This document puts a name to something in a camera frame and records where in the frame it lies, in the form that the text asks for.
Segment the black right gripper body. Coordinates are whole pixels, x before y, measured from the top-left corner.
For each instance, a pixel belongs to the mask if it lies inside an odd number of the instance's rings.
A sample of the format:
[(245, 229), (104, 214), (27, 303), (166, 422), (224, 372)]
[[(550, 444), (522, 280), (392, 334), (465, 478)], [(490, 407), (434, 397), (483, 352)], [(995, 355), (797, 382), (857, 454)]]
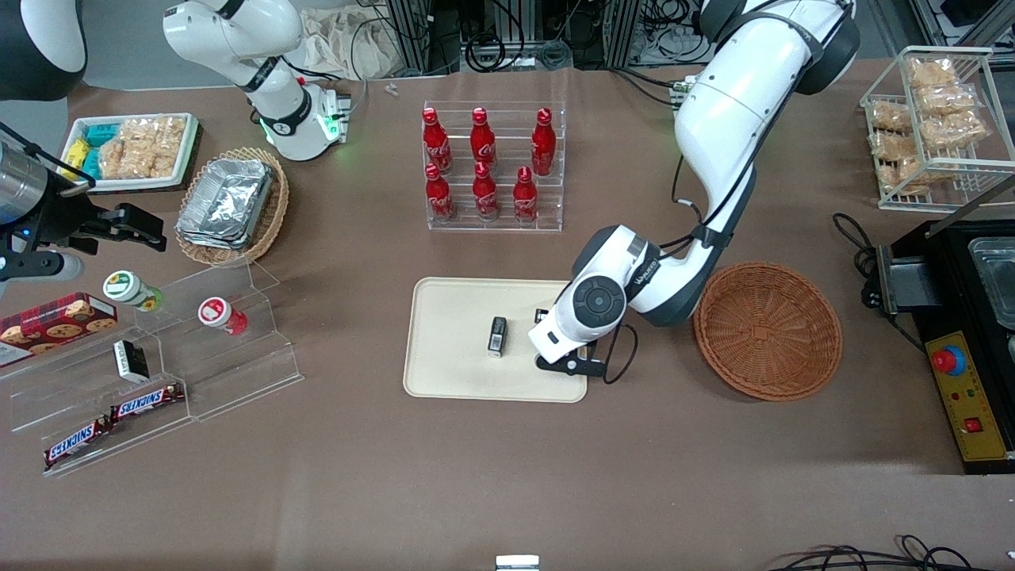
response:
[(98, 252), (94, 230), (116, 227), (113, 211), (92, 205), (84, 194), (41, 198), (24, 216), (2, 224), (2, 275), (61, 275), (71, 258), (43, 246)]

